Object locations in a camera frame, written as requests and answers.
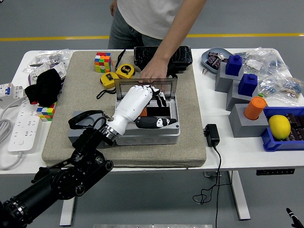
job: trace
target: lemon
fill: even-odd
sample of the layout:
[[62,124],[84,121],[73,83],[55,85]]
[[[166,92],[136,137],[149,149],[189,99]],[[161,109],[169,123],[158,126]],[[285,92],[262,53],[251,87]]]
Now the lemon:
[[273,115],[268,120],[272,135],[278,139],[283,140],[290,134],[289,120],[283,115]]

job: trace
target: person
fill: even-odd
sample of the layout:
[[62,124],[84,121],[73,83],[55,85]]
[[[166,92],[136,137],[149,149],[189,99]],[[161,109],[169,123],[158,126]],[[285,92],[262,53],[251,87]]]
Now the person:
[[140,78],[165,78],[207,0],[113,0],[108,49],[159,46]]

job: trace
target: orange cylinder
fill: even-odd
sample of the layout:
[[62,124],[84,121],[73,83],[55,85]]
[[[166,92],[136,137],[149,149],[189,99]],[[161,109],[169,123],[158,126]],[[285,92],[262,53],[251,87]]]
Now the orange cylinder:
[[253,97],[244,111],[245,117],[249,120],[256,120],[266,105],[265,99],[259,96]]

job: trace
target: human hand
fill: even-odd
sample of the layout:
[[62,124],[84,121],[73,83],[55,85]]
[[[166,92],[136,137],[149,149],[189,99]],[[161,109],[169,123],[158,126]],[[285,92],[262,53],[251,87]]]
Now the human hand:
[[114,0],[110,5],[110,12],[112,17],[114,16],[116,9],[117,9],[117,0]]
[[166,78],[168,62],[163,59],[153,57],[142,70],[140,78]]

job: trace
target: table leg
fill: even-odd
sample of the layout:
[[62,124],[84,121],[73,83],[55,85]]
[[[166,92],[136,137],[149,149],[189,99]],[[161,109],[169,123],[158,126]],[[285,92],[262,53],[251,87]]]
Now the table leg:
[[249,220],[250,214],[238,171],[229,171],[229,177],[230,181],[232,181],[231,187],[237,205],[238,218],[239,220]]
[[63,201],[60,226],[69,227],[72,224],[73,208],[74,208],[75,197],[69,200]]

